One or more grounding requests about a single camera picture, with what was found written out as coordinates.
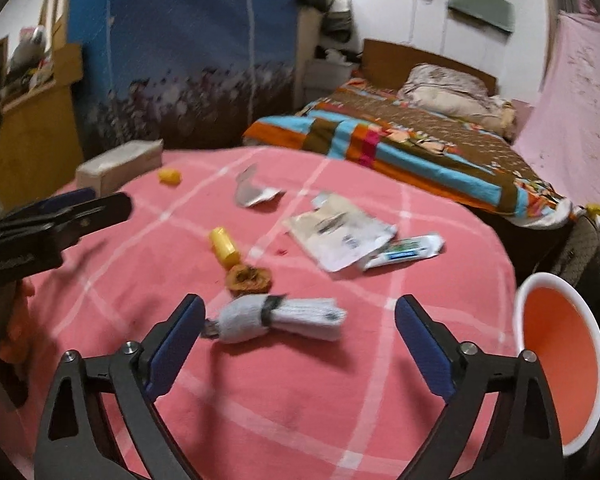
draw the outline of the toothpaste tube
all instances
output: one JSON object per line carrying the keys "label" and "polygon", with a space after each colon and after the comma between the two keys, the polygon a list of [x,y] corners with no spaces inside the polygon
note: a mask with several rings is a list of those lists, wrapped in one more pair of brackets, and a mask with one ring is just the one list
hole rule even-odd
{"label": "toothpaste tube", "polygon": [[387,245],[363,265],[363,270],[402,262],[415,262],[438,256],[445,241],[437,233],[397,240]]}

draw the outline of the yellow cylinder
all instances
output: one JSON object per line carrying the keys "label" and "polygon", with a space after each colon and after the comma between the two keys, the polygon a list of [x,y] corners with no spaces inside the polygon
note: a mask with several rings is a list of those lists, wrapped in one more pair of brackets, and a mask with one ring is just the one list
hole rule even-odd
{"label": "yellow cylinder", "polygon": [[220,264],[227,270],[240,263],[240,253],[224,227],[216,227],[209,233],[211,247]]}

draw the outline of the tissue box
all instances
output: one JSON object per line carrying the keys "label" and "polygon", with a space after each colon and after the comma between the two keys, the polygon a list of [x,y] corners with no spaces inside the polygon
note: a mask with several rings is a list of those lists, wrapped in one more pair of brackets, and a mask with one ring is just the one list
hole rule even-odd
{"label": "tissue box", "polygon": [[92,187],[99,197],[107,196],[161,165],[161,140],[132,140],[78,166],[76,185]]}

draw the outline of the nightstand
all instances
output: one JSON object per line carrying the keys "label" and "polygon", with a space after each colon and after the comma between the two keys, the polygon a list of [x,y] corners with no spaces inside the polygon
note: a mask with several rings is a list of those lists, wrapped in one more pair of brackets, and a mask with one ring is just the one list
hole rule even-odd
{"label": "nightstand", "polygon": [[351,78],[356,68],[353,63],[335,63],[326,59],[307,61],[302,81],[304,104],[332,94]]}

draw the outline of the colorful striped blanket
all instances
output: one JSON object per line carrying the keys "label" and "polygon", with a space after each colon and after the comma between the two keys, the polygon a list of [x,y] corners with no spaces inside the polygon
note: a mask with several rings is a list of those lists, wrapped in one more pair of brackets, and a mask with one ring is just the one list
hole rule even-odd
{"label": "colorful striped blanket", "polygon": [[244,136],[350,160],[504,216],[539,218],[562,199],[493,132],[411,107],[360,78],[295,116],[260,119]]}

